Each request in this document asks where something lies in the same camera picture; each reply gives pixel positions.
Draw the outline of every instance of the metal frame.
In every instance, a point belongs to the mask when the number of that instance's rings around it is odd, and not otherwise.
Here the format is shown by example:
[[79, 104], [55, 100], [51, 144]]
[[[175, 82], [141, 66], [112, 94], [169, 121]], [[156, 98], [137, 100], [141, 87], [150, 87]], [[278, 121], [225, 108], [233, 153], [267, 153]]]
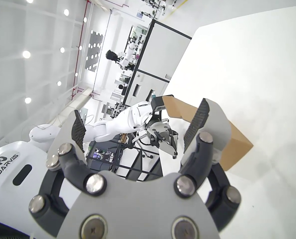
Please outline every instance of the metal frame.
[[[128, 170], [136, 171], [136, 172], [146, 173], [147, 175], [154, 175], [154, 176], [157, 176], [157, 177], [162, 177], [162, 175], [155, 174], [155, 173], [152, 173], [152, 172], [146, 172], [146, 171], [142, 170], [142, 154], [143, 154], [143, 152], [149, 152], [149, 153], [152, 153], [152, 154], [155, 154], [155, 155], [159, 155], [158, 153], [150, 151], [150, 150], [146, 150], [146, 149], [143, 149], [143, 148], [138, 148], [138, 147], [135, 147], [134, 145], [129, 145], [129, 144], [121, 143], [121, 142], [118, 142], [118, 141], [114, 141], [114, 140], [109, 140], [109, 142], [118, 144], [117, 145], [117, 151], [114, 154], [114, 159], [113, 159], [112, 162], [107, 162], [107, 161], [103, 161], [103, 160], [100, 160], [100, 159], [97, 159], [97, 158], [92, 158], [90, 156], [92, 149], [90, 150], [89, 154], [86, 156], [86, 160], [91, 159], [91, 160], [94, 160], [94, 161], [99, 161], [99, 162], [103, 162], [103, 163], [112, 165], [113, 167], [112, 167], [111, 171], [114, 172], [114, 173], [116, 173], [116, 170], [119, 167], [121, 167], [121, 168], [125, 168], [125, 169], [128, 169]], [[118, 160], [118, 157], [120, 155], [120, 151], [125, 149], [125, 148], [135, 148], [138, 151], [139, 156], [140, 156], [140, 170], [136, 169], [136, 168], [133, 168], [133, 167], [128, 167], [128, 166], [120, 164], [120, 160]], [[118, 176], [127, 179], [127, 176], [121, 176], [121, 175], [118, 175]]]

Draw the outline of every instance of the metal bolt head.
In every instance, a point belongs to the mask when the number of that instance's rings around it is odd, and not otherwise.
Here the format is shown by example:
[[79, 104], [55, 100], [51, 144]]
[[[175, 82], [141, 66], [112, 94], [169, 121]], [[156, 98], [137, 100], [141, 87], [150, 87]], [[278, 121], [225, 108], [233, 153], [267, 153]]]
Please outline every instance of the metal bolt head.
[[86, 182], [86, 190], [89, 193], [94, 194], [94, 193], [100, 192], [103, 189], [104, 185], [105, 185], [104, 178], [99, 174], [93, 174], [88, 178]]
[[34, 196], [31, 199], [28, 209], [32, 214], [38, 213], [41, 209], [43, 209], [45, 205], [45, 200], [41, 195]]
[[70, 143], [68, 143], [68, 142], [63, 143], [58, 148], [58, 154], [59, 155], [65, 155], [65, 154], [67, 154], [67, 153], [70, 152], [70, 150], [71, 150], [72, 147], [73, 147], [73, 145], [70, 144]]
[[233, 186], [230, 186], [227, 189], [227, 197], [229, 201], [231, 201], [232, 203], [237, 203], [237, 204], [241, 203], [241, 194], [239, 190]]
[[106, 221], [100, 215], [88, 217], [82, 225], [82, 239], [102, 239], [107, 234]]
[[59, 164], [58, 155], [54, 154], [46, 161], [46, 167], [48, 169], [53, 169]]
[[208, 132], [200, 132], [199, 137], [202, 141], [206, 143], [212, 143], [213, 142], [213, 137], [210, 133]]
[[173, 239], [197, 239], [198, 229], [194, 222], [188, 217], [179, 217], [172, 225]]
[[180, 176], [176, 182], [179, 193], [184, 196], [192, 196], [195, 192], [193, 181], [187, 176]]

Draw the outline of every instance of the cable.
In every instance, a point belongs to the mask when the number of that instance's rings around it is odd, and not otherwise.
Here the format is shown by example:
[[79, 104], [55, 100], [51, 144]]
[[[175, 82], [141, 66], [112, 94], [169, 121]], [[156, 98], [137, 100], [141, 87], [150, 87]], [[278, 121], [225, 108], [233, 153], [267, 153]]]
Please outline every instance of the cable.
[[143, 142], [141, 141], [141, 139], [138, 139], [138, 140], [139, 140], [139, 142], [140, 142], [142, 145], [150, 146], [150, 144], [143, 143]]
[[86, 123], [85, 125], [88, 125], [89, 123], [91, 123], [92, 120], [95, 118], [95, 115], [89, 115], [89, 116], [87, 116], [86, 118], [88, 118], [88, 117], [90, 117], [90, 116], [92, 116], [92, 119], [91, 119], [88, 123]]
[[22, 130], [21, 130], [21, 140], [23, 139], [23, 130], [24, 130], [24, 128], [26, 128], [27, 126], [34, 126], [34, 127], [37, 127], [37, 128], [39, 128], [39, 129], [41, 129], [41, 130], [45, 130], [45, 129], [49, 128], [50, 126], [54, 125], [54, 123], [55, 123], [55, 121], [56, 121], [57, 119], [58, 119], [59, 123], [61, 124], [61, 122], [60, 122], [60, 120], [59, 120], [59, 114], [57, 114], [57, 116], [56, 116], [56, 118], [54, 119], [53, 123], [50, 124], [50, 125], [47, 126], [47, 127], [39, 127], [39, 126], [37, 126], [37, 125], [35, 125], [35, 124], [27, 124], [27, 125], [25, 125], [24, 127], [22, 127]]
[[103, 164], [104, 164], [103, 162], [100, 164], [99, 171], [101, 171], [101, 166], [103, 166]]

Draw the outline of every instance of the white cabinet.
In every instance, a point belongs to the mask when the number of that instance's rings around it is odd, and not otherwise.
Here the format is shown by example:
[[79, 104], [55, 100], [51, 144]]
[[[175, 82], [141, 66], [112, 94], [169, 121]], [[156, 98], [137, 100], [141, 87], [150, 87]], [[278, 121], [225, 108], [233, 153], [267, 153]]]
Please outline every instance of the white cabinet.
[[150, 101], [151, 95], [161, 96], [168, 85], [167, 82], [146, 75], [141, 72], [134, 74], [133, 83], [130, 86], [125, 105], [132, 106], [141, 101]]
[[169, 81], [191, 39], [154, 23], [138, 69]]

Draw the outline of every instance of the desk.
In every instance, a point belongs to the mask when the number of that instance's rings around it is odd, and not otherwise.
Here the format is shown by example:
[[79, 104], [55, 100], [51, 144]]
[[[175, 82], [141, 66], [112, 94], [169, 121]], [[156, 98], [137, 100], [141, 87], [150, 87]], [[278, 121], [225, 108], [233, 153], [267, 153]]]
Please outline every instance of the desk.
[[[254, 145], [227, 172], [242, 203], [221, 238], [296, 235], [296, 7], [200, 27], [167, 94], [195, 107], [203, 97], [215, 101]], [[164, 175], [179, 169], [188, 126], [169, 124], [181, 139], [177, 160], [159, 152]], [[199, 189], [202, 198], [208, 188]]]

